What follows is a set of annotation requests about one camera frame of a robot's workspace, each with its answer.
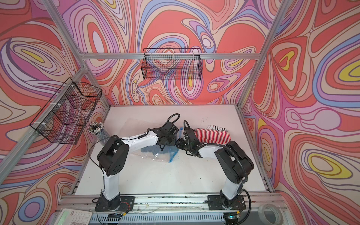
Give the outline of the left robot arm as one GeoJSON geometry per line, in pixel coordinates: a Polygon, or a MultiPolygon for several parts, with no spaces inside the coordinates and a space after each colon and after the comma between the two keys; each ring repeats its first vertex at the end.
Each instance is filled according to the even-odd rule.
{"type": "Polygon", "coordinates": [[[119,173],[124,169],[128,154],[140,152],[140,156],[172,162],[178,153],[175,142],[179,129],[174,124],[180,118],[179,113],[171,115],[158,128],[149,128],[143,134],[133,137],[117,135],[103,138],[106,141],[97,155],[98,167],[103,173],[103,184],[100,196],[93,199],[95,212],[128,213],[133,210],[134,196],[123,196],[119,191],[119,173]]]}

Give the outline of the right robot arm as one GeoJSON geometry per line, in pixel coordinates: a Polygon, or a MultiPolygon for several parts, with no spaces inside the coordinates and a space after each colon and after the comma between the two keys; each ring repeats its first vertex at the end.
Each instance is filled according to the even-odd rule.
{"type": "Polygon", "coordinates": [[[226,182],[219,194],[208,196],[209,209],[246,209],[242,192],[248,192],[243,187],[255,168],[250,157],[235,141],[226,144],[200,142],[186,120],[183,122],[183,128],[184,137],[178,139],[175,145],[188,156],[216,159],[226,176],[226,182]]]}

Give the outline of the black white striped tank top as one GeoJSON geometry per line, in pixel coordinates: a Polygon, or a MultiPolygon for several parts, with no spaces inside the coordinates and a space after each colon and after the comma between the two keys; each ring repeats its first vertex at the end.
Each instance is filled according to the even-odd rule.
{"type": "Polygon", "coordinates": [[[215,126],[215,125],[209,125],[209,126],[207,127],[207,129],[217,130],[217,131],[227,131],[225,128],[219,127],[219,126],[215,126]]]}

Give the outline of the red white striped shirt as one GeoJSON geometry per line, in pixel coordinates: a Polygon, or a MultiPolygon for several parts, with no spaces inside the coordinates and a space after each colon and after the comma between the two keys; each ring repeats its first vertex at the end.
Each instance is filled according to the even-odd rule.
{"type": "Polygon", "coordinates": [[[195,134],[203,143],[227,144],[231,141],[230,133],[226,130],[196,128],[195,134]]]}

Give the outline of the clear vacuum bag blue zipper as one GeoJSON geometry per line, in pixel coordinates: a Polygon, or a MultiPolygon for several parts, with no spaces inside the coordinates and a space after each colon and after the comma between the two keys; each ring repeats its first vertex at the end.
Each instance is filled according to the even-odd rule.
{"type": "MultiPolygon", "coordinates": [[[[160,123],[153,123],[149,121],[142,121],[138,119],[128,119],[120,130],[122,138],[139,136],[145,133],[148,128],[160,127],[160,123]]],[[[130,150],[129,155],[137,156],[142,159],[171,163],[179,149],[176,146],[164,146],[163,150],[159,145],[143,147],[138,150],[130,150]]]]}

